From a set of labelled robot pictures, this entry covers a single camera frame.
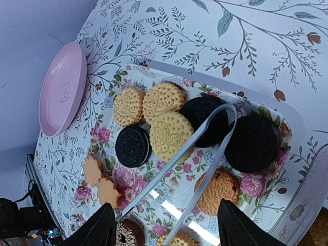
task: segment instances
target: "cookie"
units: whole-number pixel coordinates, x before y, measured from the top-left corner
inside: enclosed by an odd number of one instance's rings
[[[151,152],[147,133],[140,127],[126,127],[118,135],[115,151],[118,161],[127,168],[144,164]]]
[[[204,176],[205,174],[196,182],[195,192]],[[202,193],[197,205],[204,213],[210,216],[217,216],[222,198],[237,205],[239,193],[238,181],[231,174],[218,169]]]
[[[103,168],[103,163],[100,160],[88,156],[85,159],[85,164],[83,165],[84,175],[86,177],[86,182],[90,184],[91,187],[95,187],[97,182],[104,177],[101,172]]]
[[[278,150],[278,138],[273,127],[260,116],[247,115],[237,119],[224,154],[234,169],[255,173],[269,166]]]
[[[171,83],[161,83],[155,85],[146,93],[143,104],[143,116],[149,125],[153,124],[156,117],[163,113],[179,111],[185,99],[182,91]]]
[[[194,129],[183,115],[176,112],[164,113],[153,121],[150,144],[158,158],[169,162],[193,133]],[[193,147],[190,148],[180,162],[187,160],[193,150]]]
[[[156,242],[156,246],[162,246],[165,239],[168,237],[169,232],[161,235]],[[178,232],[172,241],[169,243],[169,246],[197,246],[197,243],[187,234],[183,232]]]
[[[118,125],[132,126],[141,120],[143,96],[136,88],[126,88],[118,94],[113,107],[114,120]]]
[[[210,114],[220,105],[218,101],[208,97],[197,97],[189,100],[180,110],[180,114],[188,119],[196,131]],[[195,143],[198,148],[207,148],[221,142],[227,132],[228,116],[225,111],[218,113],[210,122],[209,127]]]
[[[121,194],[117,191],[117,184],[113,183],[110,178],[102,178],[97,183],[97,197],[100,204],[109,203],[113,209],[120,205]]]
[[[138,224],[125,219],[117,224],[116,246],[144,246],[145,235]]]

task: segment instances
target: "oreo cookie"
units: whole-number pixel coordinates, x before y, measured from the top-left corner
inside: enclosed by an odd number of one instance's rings
[[[144,164],[151,152],[149,137],[140,127],[124,128],[118,135],[115,151],[118,161],[127,168],[137,168]]]
[[[263,170],[275,160],[277,153],[278,138],[272,125],[260,116],[252,115],[237,119],[224,152],[229,164],[244,173]]]
[[[194,132],[222,103],[207,97],[197,97],[189,100],[181,108],[182,114],[191,123]],[[225,111],[218,113],[210,122],[209,127],[195,143],[198,148],[207,148],[223,140],[228,127],[228,116]]]

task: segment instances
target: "animal-shaped cookie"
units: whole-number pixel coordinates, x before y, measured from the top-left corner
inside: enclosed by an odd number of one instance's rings
[[[98,181],[97,187],[97,197],[101,205],[109,203],[113,209],[120,205],[121,194],[117,191],[117,183],[113,183],[110,178],[106,177]]]
[[[88,156],[85,159],[85,164],[83,165],[84,175],[86,177],[86,182],[90,184],[91,187],[95,187],[97,182],[105,175],[101,172],[103,168],[103,163],[100,160]]]

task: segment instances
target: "black object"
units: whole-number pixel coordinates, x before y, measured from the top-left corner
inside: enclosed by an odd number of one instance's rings
[[[273,127],[261,117],[243,116],[237,119],[235,131],[224,153],[229,164],[240,172],[261,171],[276,158],[277,135]]]
[[[23,201],[28,196],[33,198],[34,207],[20,208],[16,202]],[[20,200],[0,198],[0,237],[25,237],[30,231],[47,229],[54,226],[45,206],[36,202],[40,193],[36,184]]]
[[[286,246],[264,232],[230,201],[221,200],[217,219],[222,246]]]
[[[210,116],[210,114],[222,103],[215,101],[209,97],[197,97],[189,100],[181,108],[182,114],[191,123],[194,131]],[[223,140],[228,127],[227,113],[220,112],[210,122],[208,129],[195,143],[198,148],[207,148],[213,146]]]
[[[57,246],[115,246],[116,225],[113,209],[106,203],[72,236]]]
[[[115,151],[118,161],[127,168],[144,164],[151,152],[147,133],[140,127],[126,127],[118,135]]]

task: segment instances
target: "round golden biscuit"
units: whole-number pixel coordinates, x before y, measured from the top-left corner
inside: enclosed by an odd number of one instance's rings
[[[85,164],[83,165],[84,175],[86,177],[86,183],[89,183],[91,187],[95,187],[97,182],[102,178],[102,168],[103,163],[100,160],[92,156],[88,156],[85,159]]]
[[[137,124],[142,118],[143,93],[137,88],[122,90],[114,101],[114,120],[121,127]]]
[[[163,113],[178,112],[185,103],[182,91],[171,83],[161,83],[155,85],[146,93],[142,111],[149,125],[153,124],[156,117]]]
[[[195,192],[204,176],[205,174],[196,182]],[[217,216],[222,198],[237,205],[239,193],[238,181],[231,174],[218,169],[215,171],[211,181],[202,193],[197,205],[204,213],[210,216]]]
[[[161,235],[156,241],[156,246],[162,246],[168,235],[169,232],[166,232]],[[197,246],[197,243],[187,234],[183,232],[178,232],[172,239],[172,241],[169,243],[169,246]]]
[[[149,134],[150,144],[158,158],[169,162],[193,133],[194,129],[183,115],[176,112],[164,113],[153,121]],[[194,147],[190,148],[179,162],[187,160],[193,150]]]

